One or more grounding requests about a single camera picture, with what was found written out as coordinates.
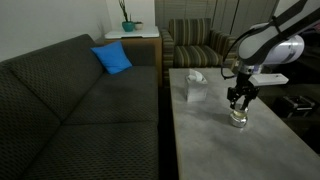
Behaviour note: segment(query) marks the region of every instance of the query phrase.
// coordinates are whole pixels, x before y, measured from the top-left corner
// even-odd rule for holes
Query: sofa
[[[109,74],[81,35],[0,63],[0,179],[158,179],[154,47]]]
[[[224,67],[232,70],[237,59],[236,47],[228,54],[235,37],[211,28],[210,18],[171,19],[162,36],[163,84],[170,85],[170,68]]]

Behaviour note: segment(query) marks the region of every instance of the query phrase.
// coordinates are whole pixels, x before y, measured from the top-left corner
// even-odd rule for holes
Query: white tissue box
[[[187,102],[205,101],[208,91],[208,82],[203,77],[201,81],[191,80],[186,76],[185,92]]]

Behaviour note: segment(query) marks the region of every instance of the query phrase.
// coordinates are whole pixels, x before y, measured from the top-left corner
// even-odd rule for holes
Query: small cup
[[[143,23],[136,23],[136,24],[134,25],[134,28],[135,28],[136,30],[141,30],[141,29],[143,28]]]

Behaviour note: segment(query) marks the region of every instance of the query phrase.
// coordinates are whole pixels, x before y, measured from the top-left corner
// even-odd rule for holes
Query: sofa armrest
[[[209,46],[223,57],[226,55],[226,53],[228,52],[229,48],[235,40],[235,37],[227,33],[223,33],[221,31],[216,30],[210,30]],[[232,69],[236,60],[237,52],[236,46],[234,46],[226,57],[226,61],[224,63],[225,67]]]
[[[155,48],[151,44],[123,44],[123,50],[133,66],[155,66]]]
[[[169,85],[169,68],[173,67],[174,41],[168,30],[160,30],[162,37],[162,79],[164,86]]]

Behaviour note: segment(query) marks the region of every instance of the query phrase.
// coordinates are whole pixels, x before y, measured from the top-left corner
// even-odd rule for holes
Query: armchair
[[[219,67],[236,38],[210,29],[211,19],[171,19],[162,36],[162,78],[169,86],[169,68]],[[225,67],[236,61],[235,48],[228,54]]]

